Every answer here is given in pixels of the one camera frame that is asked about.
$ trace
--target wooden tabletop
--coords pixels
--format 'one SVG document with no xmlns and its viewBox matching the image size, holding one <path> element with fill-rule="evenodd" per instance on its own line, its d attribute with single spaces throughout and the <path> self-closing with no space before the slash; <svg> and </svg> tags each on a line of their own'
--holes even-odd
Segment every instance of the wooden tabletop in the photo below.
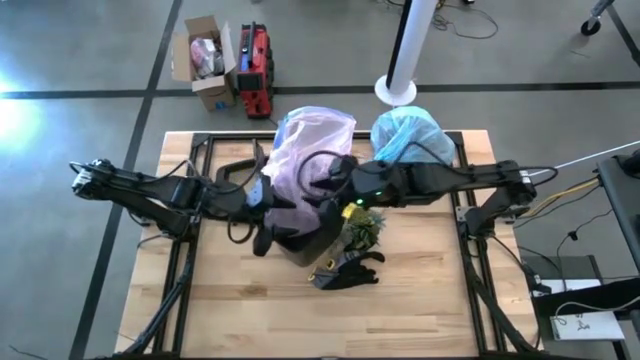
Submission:
<svg viewBox="0 0 640 360">
<path fill-rule="evenodd" d="M 469 163 L 495 162 L 486 131 L 462 133 Z M 191 138 L 190 132 L 166 134 L 158 175 L 188 158 Z M 262 145 L 271 149 L 269 143 Z M 371 158 L 368 141 L 354 141 L 353 152 L 361 161 Z M 221 165 L 252 157 L 248 141 L 217 141 L 213 153 L 212 174 Z M 491 193 L 477 191 L 478 203 Z M 307 282 L 310 269 L 286 260 L 277 246 L 264 258 L 255 257 L 251 242 L 236 245 L 227 239 L 226 223 L 205 220 L 182 356 L 477 355 L 449 197 L 429 206 L 381 211 L 386 228 L 379 251 L 387 261 L 366 263 L 377 270 L 380 283 L 341 291 L 314 288 Z M 155 233 L 157 229 L 146 229 L 142 237 Z M 498 225 L 496 233 L 519 254 L 511 226 Z M 169 240 L 159 239 L 138 250 L 116 351 L 130 345 L 126 337 L 136 337 L 158 309 L 170 248 Z M 500 307 L 534 342 L 536 319 L 518 265 L 494 241 L 489 242 L 489 260 Z M 482 307 L 490 348 L 495 348 Z M 176 312 L 169 321 L 168 346 Z"/>
</svg>

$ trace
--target cable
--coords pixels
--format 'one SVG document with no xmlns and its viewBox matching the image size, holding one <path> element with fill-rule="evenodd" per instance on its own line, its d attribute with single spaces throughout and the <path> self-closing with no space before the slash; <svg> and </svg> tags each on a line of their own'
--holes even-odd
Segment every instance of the cable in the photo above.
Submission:
<svg viewBox="0 0 640 360">
<path fill-rule="evenodd" d="M 195 165 L 193 165 L 193 163 L 191 162 L 191 160 L 188 160 L 188 159 L 187 159 L 187 160 L 182 160 L 182 161 L 180 162 L 180 164 L 178 164 L 178 166 L 176 166 L 175 168 L 173 168 L 173 170 L 169 171 L 168 173 L 166 173 L 166 174 L 164 174 L 164 175 L 162 175 L 162 176 L 160 176 L 160 177 L 157 177 L 157 178 L 151 179 L 151 180 L 142 180 L 142 181 L 140 181 L 140 183 L 142 183 L 142 184 L 152 184 L 152 183 L 155 183 L 155 182 L 157 182 L 157 181 L 160 181 L 160 180 L 166 179 L 166 178 L 168 178 L 169 176 L 171 176 L 171 175 L 175 174 L 175 173 L 176 173 L 176 171 L 178 171 L 178 170 L 179 170 L 181 167 L 183 167 L 185 164 L 186 164 L 186 165 L 188 165 L 188 166 L 191 168 L 191 170 L 192 170 L 192 171 L 193 171 L 197 176 L 199 176 L 199 175 L 198 175 L 198 170 L 196 169 Z"/>
<path fill-rule="evenodd" d="M 545 208 L 547 208 L 548 206 L 550 206 L 551 204 L 553 204 L 556 200 L 560 199 L 561 197 L 565 196 L 565 195 L 569 195 L 572 194 L 576 191 L 582 190 L 582 189 L 586 189 L 594 184 L 597 184 L 599 182 L 598 177 L 594 177 L 592 178 L 590 181 L 587 182 L 582 182 L 578 185 L 573 185 L 572 187 L 569 187 L 567 190 L 565 191 L 561 191 L 559 193 L 553 194 L 549 197 L 547 197 L 546 199 L 544 199 L 542 202 L 540 202 L 535 208 L 527 211 L 526 213 L 524 213 L 522 216 L 523 217 L 531 217 L 531 216 L 535 216 L 537 215 L 540 211 L 544 210 Z"/>
<path fill-rule="evenodd" d="M 560 245 L 558 245 L 558 247 L 556 248 L 556 257 L 558 258 L 558 267 L 560 269 L 560 276 L 563 279 L 564 279 L 564 271 L 562 269 L 562 258 L 560 257 L 560 249 L 562 248 L 562 245 L 564 245 L 564 243 L 569 238 L 573 239 L 574 241 L 578 240 L 578 231 L 580 231 L 580 229 L 582 229 L 583 227 L 591 224 L 596 219 L 599 219 L 601 217 L 605 217 L 605 216 L 611 214 L 612 211 L 613 211 L 613 209 L 609 209 L 609 211 L 607 211 L 606 213 L 603 213 L 603 214 L 600 214 L 600 215 L 596 215 L 596 216 L 592 217 L 591 219 L 583 222 L 582 224 L 578 225 L 578 227 L 575 230 L 569 231 L 567 233 L 567 236 L 565 236 L 564 239 L 562 239 L 562 241 L 560 242 Z"/>
<path fill-rule="evenodd" d="M 256 227 L 255 223 L 253 222 L 253 219 L 251 217 L 249 217 L 249 231 L 247 232 L 247 234 L 242 239 L 236 240 L 231 235 L 231 225 L 232 224 L 233 224 L 233 219 L 232 219 L 232 216 L 229 215 L 229 218 L 227 219 L 227 237 L 234 244 L 244 244 L 247 241 L 249 241 L 249 239 L 251 238 L 251 235 L 253 235 L 253 230 Z"/>
<path fill-rule="evenodd" d="M 566 191 L 566 190 L 571 190 L 572 188 L 574 188 L 574 187 L 576 187 L 576 186 L 579 186 L 579 185 L 585 184 L 585 183 L 587 183 L 587 182 L 589 182 L 589 181 L 591 181 L 591 180 L 593 180 L 593 179 L 597 179 L 597 178 L 598 178 L 598 177 L 596 176 L 596 177 L 593 177 L 593 178 L 591 178 L 591 179 L 587 179 L 587 180 L 585 180 L 585 181 L 579 182 L 579 183 L 577 183 L 577 184 L 575 184 L 575 185 L 572 185 L 572 186 L 570 186 L 570 187 L 566 188 L 566 189 L 565 189 L 565 191 Z M 536 211 L 536 213 L 535 213 L 535 214 L 529 215 L 529 216 L 527 216 L 527 217 L 531 217 L 531 216 L 538 215 L 542 210 L 544 210 L 544 209 L 546 209 L 547 207 L 549 207 L 549 206 L 553 205 L 553 204 L 554 204 L 556 201 L 558 201 L 558 200 L 560 200 L 560 197 L 554 198 L 553 200 L 551 200 L 551 201 L 549 201 L 548 203 L 544 204 L 544 206 L 541 206 L 541 207 L 540 207 L 540 209 L 538 209 L 538 210 Z"/>
<path fill-rule="evenodd" d="M 151 224 L 150 224 L 150 223 L 148 223 L 148 222 L 144 222 L 144 221 L 142 221 L 142 220 L 140 220 L 140 219 L 136 219 L 136 218 L 133 216 L 133 214 L 131 213 L 131 210 L 127 209 L 127 213 L 129 214 L 129 217 L 131 218 L 131 220 L 133 220 L 133 222 L 134 222 L 134 223 L 136 223 L 136 224 L 138 224 L 138 225 L 140 225 L 140 226 L 142 226 L 142 227 L 148 227 L 149 225 L 151 225 Z"/>
<path fill-rule="evenodd" d="M 627 303 L 624 303 L 624 304 L 622 304 L 620 306 L 613 307 L 613 308 L 601 308 L 601 307 L 597 307 L 597 306 L 593 306 L 593 305 L 587 305 L 587 304 L 579 303 L 579 302 L 576 302 L 576 301 L 567 301 L 566 303 L 558 306 L 558 308 L 556 309 L 556 313 L 554 315 L 554 318 L 556 320 L 559 320 L 558 319 L 558 316 L 559 316 L 558 314 L 560 313 L 560 310 L 562 310 L 562 308 L 564 308 L 567 305 L 575 305 L 575 306 L 580 306 L 580 307 L 583 307 L 583 308 L 586 308 L 586 309 L 597 310 L 597 311 L 618 311 L 618 310 L 622 310 L 622 309 L 626 308 L 627 306 L 629 306 L 631 304 L 634 304 L 634 303 L 638 302 L 638 300 L 640 300 L 640 296 L 636 296 L 635 298 L 633 298 L 633 300 L 631 300 L 631 301 L 629 301 Z"/>
<path fill-rule="evenodd" d="M 511 251 L 511 249 L 509 249 L 509 247 L 503 243 L 500 239 L 498 239 L 498 237 L 496 237 L 495 235 L 490 236 L 490 238 L 492 238 L 493 240 L 497 241 L 498 244 L 500 244 L 505 250 L 507 250 L 507 252 L 509 254 L 511 254 L 511 257 L 516 261 L 516 263 L 518 264 L 518 267 L 520 268 L 520 270 L 522 270 L 522 273 L 524 274 L 524 276 L 528 276 L 528 274 L 531 273 L 530 271 L 527 271 L 527 269 L 525 269 L 524 264 L 522 264 L 522 262 L 520 261 L 520 259 L 518 259 L 518 257 L 516 256 L 516 254 Z M 540 341 L 541 341 L 541 334 L 540 334 L 540 327 L 538 327 L 538 332 L 536 335 L 536 341 L 534 343 L 534 347 L 537 349 L 540 347 Z"/>
<path fill-rule="evenodd" d="M 525 275 L 527 274 L 527 270 L 524 268 L 524 265 L 522 265 L 522 262 L 520 261 L 520 259 L 518 259 L 518 256 L 516 256 L 516 254 L 511 251 L 511 249 L 509 249 L 509 247 L 503 243 L 500 239 L 498 239 L 495 235 L 489 236 L 490 238 L 492 238 L 493 240 L 497 241 L 498 244 L 500 244 L 505 250 L 507 250 L 507 252 L 511 255 L 511 257 L 513 258 L 513 260 L 516 261 L 516 263 L 518 264 L 518 266 L 520 267 L 520 269 L 522 270 L 523 273 L 525 273 Z"/>
<path fill-rule="evenodd" d="M 524 251 L 528 251 L 532 254 L 536 254 L 538 256 L 540 256 L 544 261 L 548 262 L 549 264 L 551 264 L 551 266 L 553 266 L 554 269 L 556 269 L 556 271 L 558 272 L 558 276 L 560 276 L 560 279 L 562 280 L 562 285 L 564 288 L 564 291 L 567 291 L 568 287 L 567 287 L 567 279 L 564 278 L 564 274 L 562 273 L 562 271 L 560 270 L 560 267 L 558 267 L 558 265 L 551 260 L 551 258 L 549 258 L 548 256 L 541 254 L 535 250 L 531 250 L 529 248 L 526 248 L 524 246 L 518 246 L 518 249 L 520 250 L 524 250 Z"/>
<path fill-rule="evenodd" d="M 335 152 L 335 151 L 331 151 L 331 150 L 318 150 L 315 151 L 313 153 L 311 153 L 309 156 L 307 156 L 303 161 L 302 164 L 300 164 L 300 167 L 298 168 L 298 173 L 296 174 L 296 182 L 298 183 L 298 187 L 300 188 L 300 190 L 302 190 L 303 193 L 305 193 L 305 195 L 317 200 L 317 201 L 325 201 L 325 200 L 329 200 L 337 195 L 339 195 L 340 193 L 342 193 L 347 186 L 349 185 L 348 181 L 345 181 L 344 184 L 342 184 L 342 186 L 340 186 L 338 188 L 338 190 L 335 191 L 335 193 L 333 195 L 324 195 L 324 196 L 318 196 L 315 195 L 314 193 L 312 193 L 309 189 L 307 189 L 303 184 L 302 184 L 302 169 L 304 168 L 305 165 L 307 165 L 307 163 L 309 161 L 311 161 L 311 159 L 319 156 L 319 155 L 331 155 L 335 158 L 343 158 L 341 154 Z"/>
<path fill-rule="evenodd" d="M 571 201 L 567 201 L 566 203 L 562 203 L 562 204 L 554 207 L 553 209 L 547 211 L 546 213 L 544 213 L 542 215 L 534 216 L 534 217 L 528 219 L 527 221 L 523 222 L 522 224 L 514 226 L 513 228 L 514 229 L 518 229 L 518 228 L 521 228 L 521 227 L 527 225 L 528 223 L 532 222 L 533 220 L 537 220 L 537 219 L 543 218 L 543 217 L 551 214 L 552 212 L 558 210 L 559 208 L 561 208 L 563 206 L 566 206 L 566 205 L 569 205 L 569 204 L 573 204 L 573 203 L 575 203 L 577 201 L 580 201 L 580 200 L 586 198 L 587 196 L 589 196 L 591 193 L 593 193 L 594 191 L 596 191 L 598 189 L 599 189 L 599 187 L 594 187 L 593 189 L 589 190 L 587 193 L 585 193 L 584 195 L 580 196 L 579 198 L 573 199 Z"/>
<path fill-rule="evenodd" d="M 158 234 L 158 235 L 153 235 L 153 236 L 150 236 L 150 237 L 148 237 L 146 239 L 140 240 L 140 242 L 138 242 L 138 248 L 140 248 L 142 246 L 142 244 L 144 244 L 146 242 L 149 242 L 149 241 L 152 241 L 152 240 L 155 240 L 155 239 L 160 239 L 160 238 L 169 239 L 171 241 L 176 241 L 174 239 L 171 239 L 171 238 L 167 237 L 165 234 Z"/>
<path fill-rule="evenodd" d="M 554 168 L 552 166 L 527 166 L 525 168 L 521 168 L 521 170 L 547 170 L 547 171 L 553 172 L 553 174 L 551 174 L 551 176 L 549 176 L 548 178 L 546 178 L 546 179 L 544 179 L 542 181 L 539 181 L 537 183 L 532 183 L 531 185 L 533 185 L 533 187 L 537 187 L 537 186 L 540 186 L 542 184 L 548 183 L 549 181 L 555 179 L 558 176 L 558 174 L 560 173 L 558 171 L 558 169 L 556 169 L 556 168 Z"/>
<path fill-rule="evenodd" d="M 453 21 L 449 21 L 447 20 L 444 16 L 442 16 L 439 13 L 436 13 L 433 15 L 433 19 L 431 19 L 431 25 L 439 31 L 448 31 L 449 30 L 449 26 L 451 26 L 453 28 L 453 33 L 461 38 L 465 38 L 465 39 L 472 39 L 472 40 L 486 40 L 486 39 L 491 39 L 492 37 L 496 36 L 496 34 L 498 33 L 498 31 L 500 31 L 500 26 L 498 26 L 498 23 L 491 17 L 491 15 L 487 14 L 486 12 L 479 10 L 479 9 L 472 9 L 469 7 L 463 7 L 463 6 L 455 6 L 455 5 L 442 5 L 441 7 L 443 8 L 451 8 L 451 9 L 457 9 L 460 10 L 462 12 L 467 12 L 467 13 L 476 13 L 479 14 L 480 17 L 486 19 L 487 21 L 489 21 L 491 24 L 493 24 L 494 26 L 494 30 L 493 32 L 491 32 L 489 35 L 483 35 L 483 36 L 476 36 L 476 35 L 469 35 L 469 34 L 463 34 L 461 32 L 458 31 L 458 29 L 456 28 L 456 24 L 454 24 Z"/>
<path fill-rule="evenodd" d="M 30 352 L 26 352 L 26 351 L 21 351 L 16 349 L 13 345 L 9 345 L 9 348 L 13 351 L 15 351 L 16 353 L 20 354 L 20 355 L 24 355 L 24 356 L 29 356 L 32 357 L 34 359 L 40 359 L 40 360 L 48 360 L 46 357 L 42 357 L 40 355 L 36 355 L 36 354 L 32 354 Z"/>
</svg>

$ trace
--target black cable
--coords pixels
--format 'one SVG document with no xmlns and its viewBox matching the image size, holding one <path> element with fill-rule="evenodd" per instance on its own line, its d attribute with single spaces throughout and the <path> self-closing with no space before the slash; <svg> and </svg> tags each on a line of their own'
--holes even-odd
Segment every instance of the black cable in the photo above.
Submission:
<svg viewBox="0 0 640 360">
<path fill-rule="evenodd" d="M 509 249 L 509 247 L 505 243 L 503 243 L 500 239 L 498 239 L 498 237 L 496 237 L 495 235 L 490 236 L 490 238 L 497 241 L 498 244 L 500 244 L 505 250 L 507 250 L 509 254 L 511 254 L 511 257 L 513 258 L 513 260 L 515 260 L 516 264 L 518 264 L 518 267 L 520 268 L 520 270 L 522 270 L 522 273 L 524 274 L 524 276 L 527 277 L 530 272 L 527 271 L 527 269 L 525 269 L 524 265 L 522 264 L 520 259 L 518 259 L 516 254 L 513 251 L 511 251 L 511 249 Z M 536 342 L 534 345 L 536 349 L 540 347 L 540 340 L 541 340 L 540 337 L 541 337 L 540 327 L 538 327 L 538 335 L 536 336 Z"/>
<path fill-rule="evenodd" d="M 438 154 L 436 154 L 435 152 L 433 152 L 431 149 L 429 149 L 428 147 L 424 146 L 423 144 L 417 142 L 417 141 L 410 141 L 409 143 L 407 143 L 404 148 L 402 148 L 402 150 L 400 151 L 400 154 L 395 158 L 395 160 L 391 163 L 391 165 L 389 166 L 385 166 L 384 169 L 380 170 L 380 171 L 370 171 L 370 170 L 366 170 L 362 167 L 362 165 L 358 165 L 357 163 L 352 164 L 354 166 L 354 170 L 358 170 L 358 171 L 362 171 L 366 174 L 371 174 L 371 175 L 378 175 L 378 174 L 383 174 L 386 173 L 388 171 L 391 171 L 394 167 L 396 167 L 400 161 L 402 160 L 402 157 L 404 156 L 404 154 L 407 152 L 407 150 L 411 147 L 411 146 L 417 146 L 419 148 L 421 148 L 422 150 L 424 150 L 425 152 L 427 152 L 429 155 L 431 155 L 434 159 L 436 159 L 440 165 L 444 166 L 447 170 L 460 175 L 460 176 L 465 176 L 465 177 L 469 177 L 470 179 L 475 178 L 476 176 L 479 175 L 487 175 L 487 174 L 500 174 L 500 171 L 492 171 L 492 172 L 488 172 L 488 173 L 474 173 L 472 171 L 462 171 L 459 169 L 454 168 L 453 166 L 451 166 L 450 164 L 448 164 L 446 161 L 444 161 L 440 156 L 438 156 Z M 331 155 L 335 158 L 342 158 L 342 159 L 347 159 L 346 157 L 344 157 L 342 154 L 339 154 L 335 151 L 331 151 L 331 150 L 318 150 L 315 151 L 311 154 L 309 154 L 309 156 L 307 156 L 303 161 L 302 164 L 300 164 L 300 167 L 298 168 L 298 173 L 296 176 L 296 180 L 298 182 L 298 187 L 300 187 L 300 190 L 302 190 L 303 193 L 305 193 L 306 195 L 316 199 L 317 201 L 324 201 L 324 200 L 329 200 L 337 195 L 339 195 L 342 191 L 344 191 L 348 185 L 348 182 L 345 182 L 338 190 L 335 191 L 335 193 L 333 195 L 324 195 L 324 196 L 317 196 L 313 193 L 311 193 L 311 191 L 309 189 L 307 189 L 303 184 L 302 184 L 302 169 L 304 169 L 305 165 L 311 161 L 311 159 L 319 156 L 319 155 Z M 516 169 L 513 169 L 511 171 L 528 171 L 528 170 L 549 170 L 553 172 L 553 175 L 551 175 L 549 178 L 534 184 L 534 186 L 537 185 L 541 185 L 544 183 L 547 183 L 551 180 L 553 180 L 556 176 L 558 176 L 558 170 L 556 168 L 550 167 L 550 166 L 523 166 L 523 167 L 518 167 Z"/>
<path fill-rule="evenodd" d="M 554 168 L 552 166 L 527 166 L 526 168 L 524 168 L 522 170 L 549 170 L 549 171 L 553 172 L 553 174 L 551 176 L 549 176 L 548 178 L 546 178 L 546 179 L 544 179 L 544 180 L 542 180 L 540 182 L 533 183 L 532 184 L 533 187 L 537 187 L 537 186 L 540 186 L 542 184 L 548 183 L 549 181 L 555 179 L 558 176 L 558 174 L 560 173 L 558 171 L 558 169 L 556 169 L 556 168 Z"/>
<path fill-rule="evenodd" d="M 166 179 L 166 178 L 168 178 L 169 176 L 171 176 L 171 175 L 175 174 L 175 173 L 176 173 L 176 171 L 180 170 L 180 168 L 181 168 L 181 167 L 183 167 L 183 166 L 184 166 L 186 163 L 188 163 L 188 162 L 189 162 L 189 160 L 182 160 L 182 161 L 180 162 L 180 164 L 178 164 L 178 166 L 174 167 L 174 168 L 173 168 L 173 170 L 169 171 L 168 173 L 166 173 L 166 174 L 164 174 L 164 175 L 162 175 L 162 176 L 160 176 L 160 177 L 157 177 L 157 178 L 151 179 L 151 180 L 141 180 L 141 181 L 140 181 L 140 183 L 141 183 L 141 184 L 152 184 L 152 183 L 158 182 L 158 181 L 160 181 L 160 180 Z"/>
<path fill-rule="evenodd" d="M 133 220 L 134 223 L 136 223 L 136 224 L 138 224 L 138 225 L 140 225 L 142 227 L 148 227 L 149 225 L 151 225 L 148 222 L 143 222 L 143 221 L 137 219 L 135 216 L 133 216 L 133 214 L 131 213 L 131 210 L 127 209 L 127 213 L 129 214 L 129 217 L 131 218 L 131 220 Z"/>
<path fill-rule="evenodd" d="M 609 211 L 607 211 L 606 213 L 600 214 L 600 215 L 596 215 L 594 217 L 592 217 L 591 219 L 583 222 L 582 224 L 578 225 L 578 227 L 573 230 L 573 231 L 569 231 L 567 233 L 567 236 L 564 237 L 564 239 L 562 239 L 562 241 L 560 242 L 560 245 L 558 245 L 558 247 L 556 248 L 556 257 L 558 258 L 558 267 L 560 268 L 560 274 L 561 276 L 564 278 L 564 272 L 562 269 L 562 258 L 560 257 L 560 249 L 562 248 L 562 245 L 564 245 L 564 243 L 567 241 L 567 239 L 571 238 L 574 241 L 578 240 L 578 231 L 580 231 L 580 229 L 582 229 L 583 227 L 591 224 L 593 221 L 601 218 L 601 217 L 605 217 L 609 214 L 611 214 L 611 212 L 613 211 L 613 209 L 609 209 Z"/>
<path fill-rule="evenodd" d="M 342 184 L 342 186 L 340 186 L 340 188 L 338 188 L 338 190 L 335 191 L 334 194 L 332 195 L 324 195 L 324 196 L 318 196 L 315 195 L 314 193 L 312 193 L 309 189 L 307 189 L 303 184 L 302 184 L 302 169 L 304 168 L 305 165 L 307 165 L 307 163 L 309 161 L 311 161 L 311 159 L 319 156 L 319 155 L 331 155 L 335 158 L 343 158 L 343 156 L 335 151 L 331 151 L 331 150 L 318 150 L 315 151 L 313 153 L 311 153 L 309 156 L 307 156 L 303 161 L 302 164 L 300 164 L 300 167 L 298 168 L 298 173 L 296 175 L 296 181 L 298 183 L 298 187 L 300 188 L 300 190 L 302 190 L 303 193 L 305 193 L 305 195 L 312 197 L 315 200 L 318 201 L 324 201 L 324 200 L 329 200 L 337 195 L 339 195 L 342 191 L 344 191 L 347 188 L 347 185 L 349 185 L 348 181 L 345 181 L 344 184 Z"/>
<path fill-rule="evenodd" d="M 229 215 L 229 218 L 227 219 L 227 237 L 234 244 L 244 244 L 247 241 L 249 241 L 249 239 L 251 238 L 251 235 L 253 235 L 253 230 L 254 230 L 254 228 L 256 226 L 255 223 L 253 222 L 253 219 L 249 218 L 249 231 L 247 231 L 247 234 L 242 239 L 236 240 L 231 235 L 231 226 L 232 225 L 233 225 L 233 216 Z"/>
<path fill-rule="evenodd" d="M 566 205 L 569 205 L 569 204 L 573 204 L 573 203 L 575 203 L 576 201 L 580 201 L 580 200 L 582 200 L 582 199 L 586 198 L 587 196 L 589 196 L 589 194 L 591 194 L 591 193 L 593 193 L 594 191 L 598 190 L 599 188 L 600 188 L 599 186 L 596 186 L 596 187 L 594 187 L 593 189 L 591 189 L 591 190 L 587 191 L 584 195 L 580 196 L 579 198 L 573 199 L 573 200 L 571 200 L 571 201 L 567 201 L 566 203 L 562 203 L 562 204 L 560 204 L 560 205 L 558 205 L 558 206 L 554 207 L 553 209 L 551 209 L 551 210 L 547 211 L 546 213 L 544 213 L 544 214 L 542 214 L 542 215 L 534 216 L 534 217 L 532 217 L 532 218 L 529 218 L 527 221 L 523 222 L 523 223 L 522 223 L 522 224 L 520 224 L 520 225 L 516 225 L 516 226 L 514 226 L 513 228 L 514 228 L 514 229 L 521 228 L 521 227 L 523 227 L 523 226 L 527 225 L 528 223 L 532 222 L 533 220 L 537 220 L 537 219 L 540 219 L 540 218 L 542 218 L 542 217 L 545 217 L 545 216 L 547 216 L 547 215 L 551 214 L 552 212 L 554 212 L 554 211 L 558 210 L 559 208 L 561 208 L 561 207 L 563 207 L 563 206 L 566 206 Z"/>
<path fill-rule="evenodd" d="M 26 351 L 21 351 L 16 349 L 13 345 L 9 345 L 9 348 L 13 351 L 15 351 L 16 353 L 20 354 L 20 355 L 24 355 L 24 356 L 29 356 L 32 357 L 34 359 L 40 359 L 40 360 L 48 360 L 46 357 L 42 357 L 40 355 L 36 355 L 36 354 L 32 354 L 30 352 L 26 352 Z"/>
<path fill-rule="evenodd" d="M 176 241 L 174 239 L 171 239 L 171 238 L 167 237 L 165 234 L 158 234 L 158 235 L 153 235 L 153 236 L 150 236 L 150 237 L 148 237 L 146 239 L 140 240 L 140 242 L 138 242 L 138 248 L 140 248 L 142 246 L 142 244 L 144 244 L 146 242 L 149 242 L 149 241 L 152 241 L 152 240 L 156 240 L 156 239 L 161 239 L 161 238 L 162 239 L 169 239 L 171 241 Z"/>
<path fill-rule="evenodd" d="M 481 17 L 483 17 L 484 19 L 489 21 L 491 24 L 493 24 L 493 27 L 495 29 L 493 30 L 493 32 L 491 34 L 483 35 L 483 36 L 475 36 L 475 35 L 463 34 L 463 33 L 458 32 L 458 29 L 456 28 L 456 24 L 454 24 L 453 21 L 449 21 L 444 16 L 442 16 L 441 14 L 436 13 L 436 14 L 433 15 L 433 19 L 431 20 L 431 25 L 433 25 L 433 27 L 436 30 L 448 31 L 449 30 L 449 26 L 451 26 L 453 28 L 453 33 L 456 36 L 461 37 L 461 38 L 465 38 L 465 39 L 472 39 L 472 40 L 491 39 L 492 37 L 496 36 L 498 31 L 500 31 L 500 26 L 498 25 L 498 23 L 491 17 L 491 15 L 487 14 L 486 12 L 484 12 L 482 10 L 472 9 L 472 8 L 467 7 L 467 6 L 462 7 L 462 6 L 446 5 L 446 4 L 442 5 L 441 7 L 457 9 L 457 10 L 460 10 L 460 11 L 463 11 L 463 12 L 467 12 L 467 13 L 479 14 Z"/>
<path fill-rule="evenodd" d="M 562 271 L 560 271 L 560 268 L 558 267 L 558 265 L 553 260 L 551 260 L 551 258 L 549 258 L 548 256 L 546 256 L 544 254 L 541 254 L 541 253 L 539 253 L 539 252 L 537 252 L 535 250 L 531 250 L 531 249 L 529 249 L 527 247 L 524 247 L 524 246 L 518 246 L 518 249 L 524 250 L 524 251 L 528 251 L 528 252 L 530 252 L 532 254 L 536 254 L 536 255 L 540 256 L 544 261 L 546 261 L 549 264 L 551 264 L 551 266 L 553 266 L 553 268 L 556 269 L 556 272 L 558 273 L 558 276 L 560 276 L 560 279 L 562 280 L 562 285 L 564 287 L 564 291 L 567 291 L 567 289 L 568 289 L 567 288 L 567 279 L 564 278 L 564 276 L 562 274 Z"/>
<path fill-rule="evenodd" d="M 513 258 L 513 260 L 516 261 L 516 263 L 518 264 L 518 266 L 520 267 L 520 270 L 522 270 L 522 272 L 527 275 L 527 270 L 524 268 L 524 265 L 522 265 L 522 262 L 520 262 L 520 259 L 518 259 L 518 256 L 516 256 L 516 254 L 511 251 L 511 249 L 509 249 L 509 247 L 503 243 L 502 241 L 500 241 L 500 239 L 498 239 L 495 235 L 489 236 L 490 238 L 492 238 L 493 240 L 497 241 L 498 244 L 500 244 L 505 250 L 507 250 L 507 252 L 511 255 L 511 257 Z"/>
</svg>

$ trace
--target open cardboard box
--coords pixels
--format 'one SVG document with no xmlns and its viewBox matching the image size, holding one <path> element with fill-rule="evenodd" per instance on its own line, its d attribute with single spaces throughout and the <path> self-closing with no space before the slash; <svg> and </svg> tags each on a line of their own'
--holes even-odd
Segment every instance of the open cardboard box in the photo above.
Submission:
<svg viewBox="0 0 640 360">
<path fill-rule="evenodd" d="M 203 16 L 185 20 L 188 35 L 173 34 L 173 59 L 171 74 L 174 80 L 191 83 L 191 89 L 198 94 L 207 110 L 223 109 L 235 105 L 233 77 L 231 71 L 236 67 L 235 53 L 231 46 L 229 25 L 225 22 L 222 30 L 213 16 Z M 196 69 L 191 61 L 191 41 L 195 38 L 212 39 L 222 46 L 224 75 L 198 80 Z"/>
</svg>

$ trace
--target gray floor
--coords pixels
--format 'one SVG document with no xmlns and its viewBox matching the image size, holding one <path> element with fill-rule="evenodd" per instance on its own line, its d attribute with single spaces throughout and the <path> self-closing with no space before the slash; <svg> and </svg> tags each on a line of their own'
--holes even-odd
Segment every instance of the gray floor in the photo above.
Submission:
<svg viewBox="0 0 640 360">
<path fill-rule="evenodd" d="M 432 29 L 416 81 L 640 80 L 640 69 L 608 15 L 596 36 L 577 35 L 593 2 L 478 0 L 475 8 L 500 25 L 498 35 L 474 41 Z M 0 2 L 0 92 L 145 89 L 171 5 L 172 0 Z M 640 7 L 628 0 L 616 7 L 640 40 Z M 399 22 L 397 8 L 377 0 L 184 0 L 175 30 L 184 31 L 186 18 L 211 13 L 229 22 L 234 41 L 241 23 L 268 26 L 281 87 L 373 84 L 386 72 Z M 467 14 L 452 9 L 443 14 L 461 32 L 491 31 Z M 169 56 L 163 64 L 158 88 L 186 88 L 171 80 Z M 444 128 L 488 129 L 500 159 L 554 165 L 638 140 L 639 96 L 640 89 L 421 93 L 415 105 L 428 109 Z M 111 208 L 72 195 L 74 174 L 67 162 L 102 157 L 122 164 L 141 103 L 139 98 L 0 100 L 5 229 L 0 240 L 0 358 L 24 359 L 9 345 L 48 359 L 67 358 Z M 275 98 L 273 118 L 304 105 L 351 113 L 360 129 L 370 129 L 388 110 L 372 94 L 283 95 Z M 269 122 L 247 120 L 241 108 L 208 113 L 194 97 L 156 98 L 136 169 L 154 171 L 165 131 L 272 128 Z M 595 161 L 564 169 L 540 195 L 589 177 Z M 597 193 L 527 225 L 518 230 L 518 241 L 555 255 L 567 231 L 608 209 L 604 200 Z M 139 233 L 128 217 L 121 219 L 87 357 L 113 348 Z M 585 228 L 580 241 L 567 244 L 563 254 L 595 254 L 605 276 L 636 273 L 611 216 Z M 606 343 L 545 346 L 558 354 L 614 357 Z M 630 347 L 640 354 L 637 341 Z"/>
</svg>

